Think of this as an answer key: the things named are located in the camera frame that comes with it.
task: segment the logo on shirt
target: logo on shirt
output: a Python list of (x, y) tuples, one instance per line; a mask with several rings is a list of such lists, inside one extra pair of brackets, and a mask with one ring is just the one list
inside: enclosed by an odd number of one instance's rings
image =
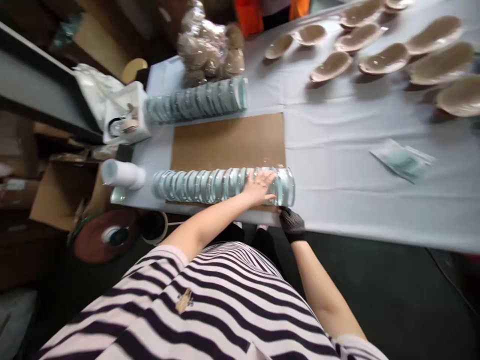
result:
[(183, 295), (178, 295), (178, 302), (175, 304), (175, 309), (179, 314), (183, 314), (188, 306), (192, 306), (192, 290), (186, 289)]

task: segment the white tablecloth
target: white tablecloth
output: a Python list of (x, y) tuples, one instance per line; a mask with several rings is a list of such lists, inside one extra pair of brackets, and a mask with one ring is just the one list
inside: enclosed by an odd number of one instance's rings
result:
[[(310, 71), (333, 51), (342, 31), (332, 12), (268, 31), (248, 41), (244, 50), (249, 78), (244, 116), (284, 112), (286, 161), (296, 182), (293, 210), (311, 231), (480, 253), (480, 138), (474, 122), (436, 123), (432, 103), (438, 89), (410, 91), (402, 71), (371, 81), (356, 66), (359, 57), (405, 42), (443, 15), (461, 18), (461, 39), (478, 49), (479, 0), (415, 1), (386, 25), (383, 37), (356, 56), (347, 73), (312, 88)], [(278, 35), (315, 23), (328, 31), (320, 45), (300, 48), (294, 43), (280, 60), (263, 63), (266, 46)], [(180, 89), (183, 74), (178, 57), (153, 65), (148, 95)], [(417, 184), (394, 176), (369, 153), (387, 138), (437, 162)], [(135, 146), (132, 161), (146, 169), (147, 181), (138, 191), (116, 189), (113, 202), (185, 214), (199, 211), (152, 195), (152, 176), (170, 168), (172, 139), (173, 127), (163, 126)], [(262, 211), (248, 211), (239, 220), (278, 225), (276, 216)]]

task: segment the mesh glove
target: mesh glove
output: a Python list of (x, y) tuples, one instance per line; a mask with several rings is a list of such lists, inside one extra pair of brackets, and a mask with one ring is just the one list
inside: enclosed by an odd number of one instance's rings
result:
[(296, 212), (288, 207), (280, 206), (281, 229), (291, 244), (297, 240), (305, 240), (305, 222)]

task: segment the striped shirt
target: striped shirt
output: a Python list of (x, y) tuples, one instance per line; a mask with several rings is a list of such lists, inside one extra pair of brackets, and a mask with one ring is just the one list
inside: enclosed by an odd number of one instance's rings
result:
[(275, 266), (241, 242), (211, 245), (191, 262), (157, 246), (38, 357), (386, 359), (357, 336), (329, 337)]

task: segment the stack of glass petri dishes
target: stack of glass petri dishes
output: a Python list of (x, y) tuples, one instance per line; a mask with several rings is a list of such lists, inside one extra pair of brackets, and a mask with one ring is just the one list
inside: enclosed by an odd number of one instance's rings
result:
[(248, 79), (243, 75), (208, 82), (170, 96), (149, 97), (144, 112), (158, 125), (236, 113), (248, 106), (247, 87)]
[(156, 198), (162, 200), (215, 204), (240, 194), (250, 171), (254, 171), (255, 179), (261, 169), (276, 173), (268, 188), (268, 194), (274, 194), (276, 199), (268, 205), (291, 207), (295, 202), (295, 180), (289, 167), (159, 171), (153, 177), (152, 191)]

